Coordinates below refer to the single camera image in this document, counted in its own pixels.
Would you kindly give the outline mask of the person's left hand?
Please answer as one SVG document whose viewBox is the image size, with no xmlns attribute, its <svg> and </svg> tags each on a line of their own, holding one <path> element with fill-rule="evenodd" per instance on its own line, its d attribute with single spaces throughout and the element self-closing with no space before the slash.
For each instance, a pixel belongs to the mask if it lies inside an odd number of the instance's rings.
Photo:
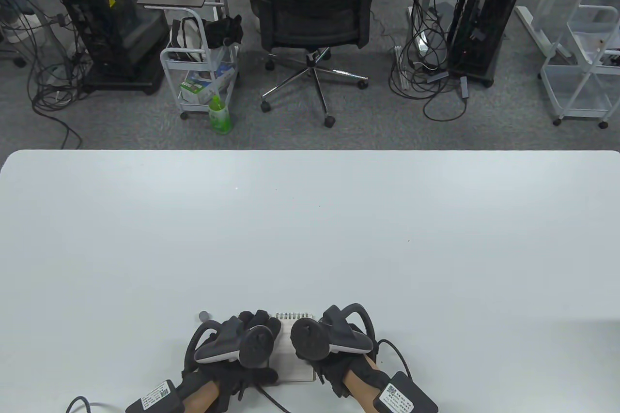
<svg viewBox="0 0 620 413">
<path fill-rule="evenodd" d="M 279 376 L 269 366 L 281 323 L 264 310 L 244 311 L 225 322 L 202 322 L 184 355 L 177 393 L 186 412 L 226 412 L 246 389 L 263 392 Z"/>
</svg>

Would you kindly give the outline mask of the person's right hand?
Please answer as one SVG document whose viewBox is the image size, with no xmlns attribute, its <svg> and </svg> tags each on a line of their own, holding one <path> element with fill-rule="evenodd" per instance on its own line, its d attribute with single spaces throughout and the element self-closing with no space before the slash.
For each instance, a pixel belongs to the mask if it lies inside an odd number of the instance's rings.
<svg viewBox="0 0 620 413">
<path fill-rule="evenodd" d="M 297 358 L 307 362 L 321 383 L 329 382 L 336 396 L 352 396 L 345 377 L 352 373 L 370 387 L 383 390 L 390 377 L 373 367 L 378 355 L 374 326 L 359 303 L 344 309 L 332 305 L 315 320 L 300 318 L 292 325 L 290 340 Z"/>
</svg>

